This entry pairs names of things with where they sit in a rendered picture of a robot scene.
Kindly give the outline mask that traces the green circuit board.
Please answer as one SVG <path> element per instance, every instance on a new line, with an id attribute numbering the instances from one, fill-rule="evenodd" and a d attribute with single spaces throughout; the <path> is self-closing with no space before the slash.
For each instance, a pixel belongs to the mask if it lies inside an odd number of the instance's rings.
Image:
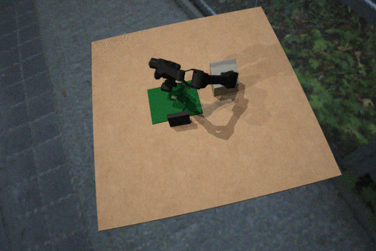
<path id="1" fill-rule="evenodd" d="M 152 125 L 167 122 L 167 114 L 171 113 L 189 111 L 189 116 L 203 113 L 197 89 L 189 88 L 183 82 L 177 83 L 177 87 L 173 87 L 171 92 L 161 91 L 158 87 L 148 89 L 147 95 Z"/>

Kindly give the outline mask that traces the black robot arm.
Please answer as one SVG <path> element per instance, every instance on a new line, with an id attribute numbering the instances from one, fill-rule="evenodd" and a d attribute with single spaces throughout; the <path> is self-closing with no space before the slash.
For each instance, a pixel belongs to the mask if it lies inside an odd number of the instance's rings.
<path id="1" fill-rule="evenodd" d="M 209 75 L 204 71 L 198 69 L 189 69 L 189 70 L 181 70 L 177 69 L 175 62 L 164 60 L 164 59 L 155 59 L 151 58 L 149 61 L 149 67 L 156 69 L 154 72 L 154 78 L 160 79 L 163 77 L 165 79 L 165 75 L 169 75 L 175 78 L 177 81 L 183 82 L 187 87 L 193 89 L 202 89 L 205 88 L 207 85 L 214 85 L 214 84 L 221 84 L 227 89 L 229 88 L 236 88 L 236 81 L 238 77 L 238 72 L 227 71 L 221 72 L 220 75 Z M 185 80 L 185 72 L 193 71 L 191 85 L 189 85 Z"/>

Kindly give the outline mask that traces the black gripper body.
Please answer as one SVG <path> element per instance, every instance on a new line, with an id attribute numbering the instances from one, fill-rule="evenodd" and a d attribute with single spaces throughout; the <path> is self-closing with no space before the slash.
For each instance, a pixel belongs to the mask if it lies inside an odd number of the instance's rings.
<path id="1" fill-rule="evenodd" d="M 181 68 L 180 64 L 177 63 L 175 68 L 180 69 Z M 171 92 L 173 88 L 174 78 L 169 75 L 165 75 L 165 79 L 166 79 L 166 82 L 162 83 L 160 89 L 161 91 Z"/>

